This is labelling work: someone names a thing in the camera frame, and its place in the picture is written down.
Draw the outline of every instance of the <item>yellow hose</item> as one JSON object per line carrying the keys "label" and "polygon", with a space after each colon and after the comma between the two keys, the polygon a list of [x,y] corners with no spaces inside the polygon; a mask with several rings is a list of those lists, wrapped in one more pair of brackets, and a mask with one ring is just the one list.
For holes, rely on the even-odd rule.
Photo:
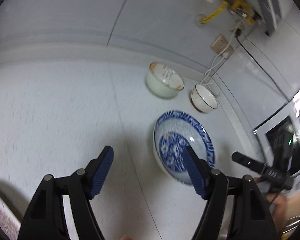
{"label": "yellow hose", "polygon": [[220,5],[220,7],[214,11],[212,14],[210,14],[208,17],[202,18],[200,20],[201,24],[207,23],[208,21],[212,20],[214,17],[216,17],[219,13],[221,13],[228,5],[228,2],[223,1]]}

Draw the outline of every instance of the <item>white tiled floor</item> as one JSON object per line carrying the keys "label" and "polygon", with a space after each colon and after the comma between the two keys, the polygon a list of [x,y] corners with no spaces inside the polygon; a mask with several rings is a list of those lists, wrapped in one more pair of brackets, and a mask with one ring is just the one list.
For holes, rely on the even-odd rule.
{"label": "white tiled floor", "polygon": [[[0,181],[29,201],[45,174],[69,175],[111,145],[113,166],[91,202],[106,239],[124,234],[136,240],[190,239],[205,202],[159,169],[152,152],[155,121],[171,109],[193,115],[209,133],[216,167],[226,175],[248,173],[230,161],[231,153],[243,147],[222,107],[207,115],[192,107],[189,93],[196,81],[185,79],[176,98],[163,100],[146,88],[146,72],[147,64],[140,61],[0,65]],[[18,204],[15,195],[5,193]]]}

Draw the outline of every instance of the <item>electrical socket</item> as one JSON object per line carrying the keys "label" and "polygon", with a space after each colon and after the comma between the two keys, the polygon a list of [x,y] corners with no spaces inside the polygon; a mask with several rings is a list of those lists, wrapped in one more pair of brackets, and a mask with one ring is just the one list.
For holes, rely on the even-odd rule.
{"label": "electrical socket", "polygon": [[231,29],[230,31],[233,32],[233,31],[236,30],[236,29],[240,29],[240,30],[244,31],[245,26],[244,26],[242,20],[238,20],[238,21],[233,25],[233,27],[232,27],[232,29]]}
{"label": "electrical socket", "polygon": [[[220,53],[224,50],[224,48],[228,45],[228,41],[225,38],[225,36],[223,35],[219,35],[216,40],[211,44],[210,48],[215,51],[216,53]],[[233,48],[230,45],[227,49],[226,52],[228,52],[229,54],[231,54],[233,52]]]}

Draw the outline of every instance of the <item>blue and white plate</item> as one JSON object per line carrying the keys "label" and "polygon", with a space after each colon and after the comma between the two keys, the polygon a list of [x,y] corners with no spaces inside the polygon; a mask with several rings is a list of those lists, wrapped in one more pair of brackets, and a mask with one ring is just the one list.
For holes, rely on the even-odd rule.
{"label": "blue and white plate", "polygon": [[191,146],[200,159],[214,168],[214,149],[203,126],[191,115],[168,111],[160,116],[154,126],[154,156],[162,170],[170,177],[192,185],[181,152]]}

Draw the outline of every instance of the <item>white ceramic bowl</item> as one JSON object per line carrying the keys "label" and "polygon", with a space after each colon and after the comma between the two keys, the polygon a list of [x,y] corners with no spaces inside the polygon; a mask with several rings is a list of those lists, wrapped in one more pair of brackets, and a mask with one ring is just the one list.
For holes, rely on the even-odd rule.
{"label": "white ceramic bowl", "polygon": [[181,152],[191,146],[200,159],[214,168],[214,149],[202,125],[189,114],[173,110],[161,115],[154,132],[154,156],[165,174],[184,184],[192,185]]}
{"label": "white ceramic bowl", "polygon": [[201,84],[196,84],[191,92],[191,100],[194,106],[201,112],[209,113],[218,108],[214,95]]}
{"label": "white ceramic bowl", "polygon": [[159,62],[153,62],[149,66],[146,84],[151,92],[161,98],[173,98],[185,87],[176,71]]}

